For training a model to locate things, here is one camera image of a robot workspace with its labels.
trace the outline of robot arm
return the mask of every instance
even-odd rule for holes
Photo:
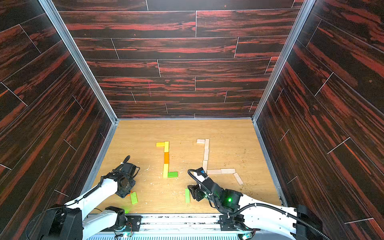
[[[112,227],[115,231],[123,231],[126,227],[124,209],[107,207],[99,214],[86,217],[109,196],[117,194],[124,198],[131,192],[136,184],[134,177],[140,168],[127,163],[129,158],[130,156],[127,156],[121,165],[106,176],[102,176],[100,182],[85,194],[64,205],[48,209],[37,239],[85,240],[108,227]]]
[[[189,169],[188,174],[198,183],[188,186],[192,197],[197,201],[206,198],[213,202],[225,216],[220,219],[226,226],[240,230],[264,229],[292,240],[329,239],[319,230],[322,229],[321,220],[303,205],[282,207],[234,190],[224,190],[208,177],[203,168]]]

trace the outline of wooden block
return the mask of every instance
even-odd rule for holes
[[[190,199],[190,195],[189,195],[189,194],[190,194],[190,193],[189,193],[189,189],[186,188],[186,189],[185,189],[185,202],[186,202],[186,203],[191,202],[191,199]]]
[[[136,192],[131,193],[131,203],[132,205],[138,203]]]
[[[204,150],[204,161],[208,161],[209,149]]]
[[[164,153],[164,164],[169,164],[169,152]]]
[[[163,178],[168,178],[168,167],[169,167],[169,164],[164,164]]]
[[[168,172],[168,177],[178,177],[177,172]]]
[[[208,148],[209,148],[209,138],[206,138],[205,144],[204,144],[204,149],[208,149]]]
[[[164,142],[164,152],[169,152],[169,142]]]
[[[243,181],[241,180],[240,176],[237,174],[237,172],[235,172],[233,174],[237,180],[237,182],[239,183],[239,185],[243,185]]]
[[[207,169],[207,174],[221,174],[221,169]]]
[[[207,167],[208,167],[208,161],[203,161],[203,169],[204,169],[204,171],[207,171]]]
[[[222,174],[232,174],[235,172],[236,172],[236,170],[234,168],[222,168],[221,169]]]

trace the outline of back wall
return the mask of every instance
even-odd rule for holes
[[[54,0],[119,118],[250,117],[299,0]]]

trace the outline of yellow block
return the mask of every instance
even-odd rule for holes
[[[164,152],[169,152],[169,142],[164,142]]]
[[[169,164],[164,164],[163,178],[168,178],[168,166]]]

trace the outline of block arrangement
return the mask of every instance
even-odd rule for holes
[[[163,178],[178,177],[177,172],[168,172],[168,170],[169,170],[169,141],[157,142],[156,147],[164,147]]]
[[[209,139],[197,139],[197,143],[204,144],[204,158],[203,158],[203,169],[209,174],[233,174],[239,185],[243,184],[240,176],[237,174],[234,168],[222,168],[222,169],[208,169],[208,155],[209,155]]]

